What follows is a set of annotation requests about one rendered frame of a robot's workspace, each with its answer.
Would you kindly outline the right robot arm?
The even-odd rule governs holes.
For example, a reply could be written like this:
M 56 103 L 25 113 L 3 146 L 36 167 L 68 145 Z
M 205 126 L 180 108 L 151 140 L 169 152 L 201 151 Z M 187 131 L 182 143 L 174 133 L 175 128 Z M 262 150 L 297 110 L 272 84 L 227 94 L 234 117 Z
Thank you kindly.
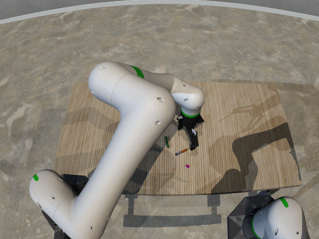
M 311 239 L 300 203 L 288 196 L 279 197 L 244 219 L 246 239 Z

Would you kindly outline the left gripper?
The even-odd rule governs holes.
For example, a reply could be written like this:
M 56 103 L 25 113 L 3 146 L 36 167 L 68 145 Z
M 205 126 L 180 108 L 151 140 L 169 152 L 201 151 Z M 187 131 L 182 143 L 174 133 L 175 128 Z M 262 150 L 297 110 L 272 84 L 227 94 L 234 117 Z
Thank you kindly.
M 187 124 L 187 123 L 183 122 L 182 119 L 178 119 L 178 118 L 176 118 L 176 119 L 178 120 L 178 130 L 182 129 L 183 126 L 186 127 L 187 132 L 188 132 L 190 139 L 191 139 L 191 143 L 192 143 L 190 150 L 191 151 L 194 150 L 196 147 L 199 146 L 197 132 L 194 131 L 194 127 L 195 127 L 196 123 Z

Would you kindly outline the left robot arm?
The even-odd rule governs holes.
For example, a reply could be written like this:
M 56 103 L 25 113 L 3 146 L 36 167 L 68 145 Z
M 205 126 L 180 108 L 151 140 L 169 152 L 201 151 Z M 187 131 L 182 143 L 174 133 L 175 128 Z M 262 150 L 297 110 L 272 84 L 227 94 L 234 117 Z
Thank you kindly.
M 54 221 L 64 239 L 100 239 L 133 174 L 171 124 L 176 104 L 188 124 L 204 122 L 201 88 L 171 73 L 153 73 L 124 63 L 96 65 L 88 79 L 92 95 L 116 108 L 121 120 L 89 181 L 79 190 L 50 169 L 31 179 L 32 200 Z

